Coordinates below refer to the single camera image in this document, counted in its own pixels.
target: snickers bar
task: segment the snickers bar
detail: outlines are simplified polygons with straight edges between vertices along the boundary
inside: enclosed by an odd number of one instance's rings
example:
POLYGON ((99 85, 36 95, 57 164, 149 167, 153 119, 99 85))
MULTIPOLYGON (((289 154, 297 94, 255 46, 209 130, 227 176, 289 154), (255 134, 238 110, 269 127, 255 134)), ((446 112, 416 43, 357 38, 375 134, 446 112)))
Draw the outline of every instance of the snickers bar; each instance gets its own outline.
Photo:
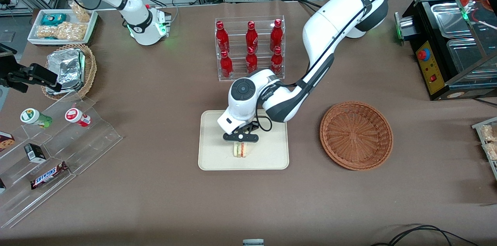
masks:
POLYGON ((59 163, 56 167, 45 172, 44 175, 41 175, 40 177, 36 178, 36 180, 31 181, 31 189, 34 190, 34 189, 42 186, 42 184, 45 184, 46 182, 50 181, 51 179, 53 179, 54 177, 59 175, 61 172, 63 172, 64 170, 67 170, 67 169, 68 169, 68 167, 67 167, 65 161, 63 161, 62 163, 59 163))

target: red bottle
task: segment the red bottle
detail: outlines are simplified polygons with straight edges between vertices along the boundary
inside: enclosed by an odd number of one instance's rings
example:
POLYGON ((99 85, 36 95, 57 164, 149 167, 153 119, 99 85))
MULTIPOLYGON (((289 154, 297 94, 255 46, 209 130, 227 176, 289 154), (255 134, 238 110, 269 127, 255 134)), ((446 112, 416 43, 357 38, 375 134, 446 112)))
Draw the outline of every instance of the red bottle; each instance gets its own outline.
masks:
POLYGON ((281 47, 275 47, 275 54, 271 57, 271 70, 275 74, 279 74, 281 72, 281 64, 283 62, 283 57, 281 55, 281 47))
POLYGON ((257 56, 255 55, 255 49, 253 47, 247 47, 247 73, 250 74, 252 71, 257 69, 257 56))
POLYGON ((228 57, 226 50, 221 51, 221 73, 226 79, 233 78, 233 62, 228 57))
POLYGON ((216 40, 220 50, 226 50, 229 52, 229 39, 228 32, 224 29, 224 24, 222 21, 216 22, 216 40))
POLYGON ((257 45, 259 43, 257 42, 257 32, 255 31, 254 21, 249 21, 247 27, 248 27, 247 34, 245 35, 245 40, 247 41, 247 47, 253 47, 255 53, 257 53, 257 45))
POLYGON ((283 30, 281 29, 281 20, 275 20, 275 27, 271 31, 271 43, 269 49, 275 51, 275 46, 281 46, 281 41, 283 40, 283 30))

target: beige tray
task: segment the beige tray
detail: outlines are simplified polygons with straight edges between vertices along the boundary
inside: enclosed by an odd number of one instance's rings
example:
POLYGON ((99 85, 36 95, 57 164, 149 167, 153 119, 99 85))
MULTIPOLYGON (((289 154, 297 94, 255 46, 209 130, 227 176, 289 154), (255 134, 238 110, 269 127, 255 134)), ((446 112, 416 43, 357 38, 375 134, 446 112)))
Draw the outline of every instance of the beige tray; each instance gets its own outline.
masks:
MULTIPOLYGON (((208 110, 200 121, 200 142, 198 166, 202 170, 284 170, 290 162, 288 157, 288 137, 286 123, 273 122, 269 132, 261 129, 254 131, 259 135, 256 143, 246 143, 247 156, 233 156, 233 142, 222 139, 224 131, 217 119, 224 110, 208 110)), ((259 110, 259 115, 266 115, 259 110)), ((269 128, 267 119, 259 119, 264 128, 269 128)))

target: wicker basket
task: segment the wicker basket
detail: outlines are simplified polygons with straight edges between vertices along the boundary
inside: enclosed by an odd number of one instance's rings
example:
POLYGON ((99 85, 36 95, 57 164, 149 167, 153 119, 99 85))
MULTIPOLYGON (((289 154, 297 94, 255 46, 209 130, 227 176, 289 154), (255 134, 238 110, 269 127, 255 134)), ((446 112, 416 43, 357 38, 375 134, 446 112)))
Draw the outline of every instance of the wicker basket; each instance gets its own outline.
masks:
POLYGON ((390 124, 371 105, 346 101, 321 120, 320 138, 333 161, 350 170, 371 170, 384 163, 393 147, 390 124))
MULTIPOLYGON (((83 86, 83 88, 81 88, 78 91, 78 95, 80 97, 84 97, 90 91, 90 88, 92 88, 93 81, 95 79, 95 74, 96 74, 95 57, 92 53, 92 50, 90 50, 90 48, 88 48, 88 46, 84 44, 64 45, 61 48, 58 48, 57 51, 69 48, 79 48, 85 54, 85 85, 83 86)), ((41 87, 41 90, 43 91, 43 94, 45 94, 45 96, 47 96, 50 99, 59 100, 65 95, 65 94, 59 94, 55 96, 49 95, 44 86, 41 87)))

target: electronic equipment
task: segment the electronic equipment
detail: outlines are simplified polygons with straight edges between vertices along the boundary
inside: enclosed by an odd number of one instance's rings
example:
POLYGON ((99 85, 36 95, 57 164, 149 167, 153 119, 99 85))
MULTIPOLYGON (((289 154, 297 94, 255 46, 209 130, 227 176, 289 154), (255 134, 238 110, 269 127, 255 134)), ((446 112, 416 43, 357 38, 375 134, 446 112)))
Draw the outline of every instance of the electronic equipment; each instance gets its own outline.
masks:
POLYGON ((497 16, 484 2, 417 0, 396 13, 430 100, 497 96, 497 16))

